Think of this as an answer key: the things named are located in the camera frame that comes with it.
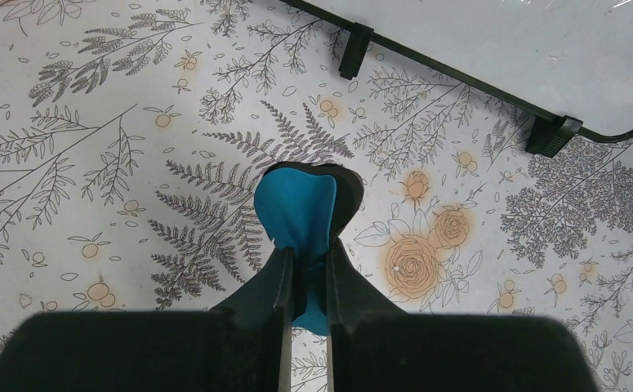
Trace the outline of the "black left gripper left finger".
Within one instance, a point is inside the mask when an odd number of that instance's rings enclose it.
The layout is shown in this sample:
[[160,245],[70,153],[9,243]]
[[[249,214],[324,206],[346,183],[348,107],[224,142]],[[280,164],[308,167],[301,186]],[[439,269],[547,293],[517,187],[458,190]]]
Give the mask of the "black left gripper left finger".
[[284,391],[294,255],[204,311],[60,312],[25,320],[0,391]]

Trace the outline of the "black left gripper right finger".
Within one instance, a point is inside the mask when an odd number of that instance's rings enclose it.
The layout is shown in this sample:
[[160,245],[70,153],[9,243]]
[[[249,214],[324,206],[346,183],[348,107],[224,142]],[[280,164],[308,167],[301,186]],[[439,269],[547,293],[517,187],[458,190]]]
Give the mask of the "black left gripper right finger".
[[594,391],[575,337],[536,316],[410,314],[325,257],[331,391]]

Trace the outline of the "blue and black eraser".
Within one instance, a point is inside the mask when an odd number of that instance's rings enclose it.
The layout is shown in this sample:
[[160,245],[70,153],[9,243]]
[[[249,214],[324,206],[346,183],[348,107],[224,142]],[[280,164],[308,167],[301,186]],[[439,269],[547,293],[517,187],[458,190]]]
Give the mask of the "blue and black eraser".
[[293,250],[293,324],[315,335],[328,334],[325,256],[362,201],[361,177],[334,163],[276,163],[254,193],[269,239]]

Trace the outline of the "black framed whiteboard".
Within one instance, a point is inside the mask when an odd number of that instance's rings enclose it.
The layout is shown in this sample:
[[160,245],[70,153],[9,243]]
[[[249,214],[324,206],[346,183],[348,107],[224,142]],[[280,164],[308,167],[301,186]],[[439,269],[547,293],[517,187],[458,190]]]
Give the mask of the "black framed whiteboard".
[[536,120],[526,150],[633,138],[633,1],[295,1],[349,32],[339,72],[376,43]]

